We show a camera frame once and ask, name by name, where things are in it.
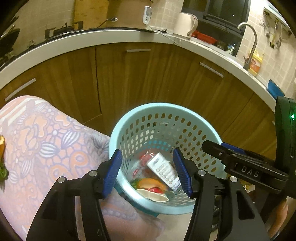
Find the metal screw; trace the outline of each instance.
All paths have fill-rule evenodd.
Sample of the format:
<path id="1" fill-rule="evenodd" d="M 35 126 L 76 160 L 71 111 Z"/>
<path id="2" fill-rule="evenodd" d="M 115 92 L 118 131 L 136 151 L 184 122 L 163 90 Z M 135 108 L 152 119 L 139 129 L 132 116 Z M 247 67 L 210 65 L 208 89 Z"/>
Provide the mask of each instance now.
<path id="1" fill-rule="evenodd" d="M 91 177 L 94 177 L 94 176 L 96 176 L 98 173 L 96 172 L 96 171 L 94 171 L 94 170 L 92 170 L 92 171 L 90 171 L 89 172 L 89 175 L 91 176 Z"/>
<path id="2" fill-rule="evenodd" d="M 58 183 L 63 183 L 65 180 L 66 180 L 66 179 L 65 179 L 64 177 L 59 177 L 59 178 L 57 179 L 57 182 L 58 182 Z"/>
<path id="3" fill-rule="evenodd" d="M 230 177 L 230 180 L 231 180 L 233 183 L 236 183 L 236 182 L 237 182 L 237 178 L 234 177 L 234 176 L 231 176 L 231 177 Z"/>
<path id="4" fill-rule="evenodd" d="M 205 170 L 200 169 L 200 170 L 197 171 L 197 174 L 200 175 L 200 176 L 204 176 L 205 175 Z"/>

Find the cutting board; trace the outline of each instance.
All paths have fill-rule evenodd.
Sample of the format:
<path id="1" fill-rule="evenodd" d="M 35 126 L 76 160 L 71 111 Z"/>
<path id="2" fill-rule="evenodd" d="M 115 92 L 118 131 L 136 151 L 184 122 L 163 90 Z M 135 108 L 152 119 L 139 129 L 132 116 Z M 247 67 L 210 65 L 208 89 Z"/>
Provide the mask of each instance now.
<path id="1" fill-rule="evenodd" d="M 108 0 L 76 0 L 74 22 L 83 21 L 83 29 L 96 28 L 107 19 L 108 5 Z"/>

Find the laundry basket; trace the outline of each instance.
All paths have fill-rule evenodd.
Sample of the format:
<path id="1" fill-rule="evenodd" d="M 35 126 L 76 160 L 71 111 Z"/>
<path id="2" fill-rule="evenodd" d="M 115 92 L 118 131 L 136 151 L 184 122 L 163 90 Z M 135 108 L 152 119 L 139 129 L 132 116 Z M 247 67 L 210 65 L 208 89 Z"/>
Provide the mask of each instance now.
<path id="1" fill-rule="evenodd" d="M 117 148 L 123 154 L 116 181 L 128 198 L 145 209 L 163 214 L 192 212 L 195 200 L 189 199 L 182 190 L 164 203 L 144 198 L 130 185 L 131 168 L 134 157 L 145 149 L 157 148 L 172 160 L 174 148 L 179 147 L 184 157 L 194 161 L 198 168 L 226 178 L 221 161 L 202 151 L 205 140 L 222 143 L 215 129 L 189 109 L 167 103 L 145 104 L 132 109 L 119 120 L 110 138 L 109 157 Z"/>

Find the cabinet handle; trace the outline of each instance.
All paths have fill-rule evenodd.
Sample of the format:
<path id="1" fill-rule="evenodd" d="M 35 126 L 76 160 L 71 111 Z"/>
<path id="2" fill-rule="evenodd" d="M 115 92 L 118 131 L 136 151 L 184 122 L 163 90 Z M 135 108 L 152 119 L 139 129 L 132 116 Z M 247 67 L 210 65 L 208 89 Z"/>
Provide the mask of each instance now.
<path id="1" fill-rule="evenodd" d="M 151 49 L 128 49 L 126 52 L 131 53 L 131 52 L 147 52 L 150 51 Z"/>
<path id="2" fill-rule="evenodd" d="M 30 84 L 34 83 L 36 81 L 36 78 L 28 81 L 27 83 L 23 84 L 21 87 L 17 88 L 15 91 L 13 91 L 9 96 L 7 96 L 4 100 L 7 102 L 10 100 L 14 95 L 16 95 L 18 92 L 20 92 L 22 89 L 26 88 Z"/>
<path id="3" fill-rule="evenodd" d="M 215 73 L 216 75 L 219 75 L 221 78 L 223 78 L 223 77 L 224 77 L 224 75 L 223 75 L 223 74 L 221 74 L 221 73 L 219 73 L 218 71 L 216 71 L 216 70 L 212 69 L 211 67 L 209 67 L 209 66 L 207 66 L 207 65 L 203 64 L 202 62 L 200 62 L 200 65 L 201 65 L 201 66 L 204 66 L 206 69 L 208 69 L 208 70 L 212 71 L 212 72 L 213 72 L 213 73 Z"/>

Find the electric kettle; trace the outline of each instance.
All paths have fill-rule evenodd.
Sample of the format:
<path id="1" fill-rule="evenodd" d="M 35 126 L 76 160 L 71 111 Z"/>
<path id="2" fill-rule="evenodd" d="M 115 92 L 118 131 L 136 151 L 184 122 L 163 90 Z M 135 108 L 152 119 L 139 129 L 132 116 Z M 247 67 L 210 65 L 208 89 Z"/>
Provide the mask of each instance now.
<path id="1" fill-rule="evenodd" d="M 174 28 L 174 34 L 191 38 L 198 25 L 197 17 L 190 13 L 180 13 Z"/>

